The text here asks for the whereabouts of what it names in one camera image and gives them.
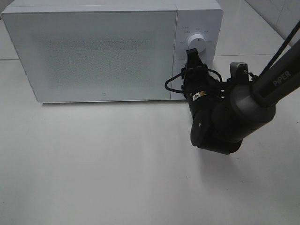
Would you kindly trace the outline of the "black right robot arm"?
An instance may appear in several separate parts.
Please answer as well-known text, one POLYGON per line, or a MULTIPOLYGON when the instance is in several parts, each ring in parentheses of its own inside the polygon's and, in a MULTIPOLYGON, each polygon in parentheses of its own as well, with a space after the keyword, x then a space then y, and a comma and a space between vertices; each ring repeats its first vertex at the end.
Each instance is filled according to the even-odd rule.
POLYGON ((193 119, 193 146, 228 155, 273 120, 276 103, 300 86, 300 45, 285 49, 299 28, 293 28, 258 76, 248 71, 246 63, 232 62, 227 81, 214 79, 197 50, 187 50, 182 91, 193 119))

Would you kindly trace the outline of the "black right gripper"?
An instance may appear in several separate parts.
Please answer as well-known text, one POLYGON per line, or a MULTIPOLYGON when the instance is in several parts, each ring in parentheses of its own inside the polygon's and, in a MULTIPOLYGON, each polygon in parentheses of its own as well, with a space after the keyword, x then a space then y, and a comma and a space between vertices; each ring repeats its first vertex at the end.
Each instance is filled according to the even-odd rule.
POLYGON ((198 51, 186 51, 187 62, 182 69, 183 85, 181 86, 184 97, 188 102, 191 116, 195 117, 200 110, 215 107, 221 101, 218 86, 221 84, 221 75, 202 63, 198 51))

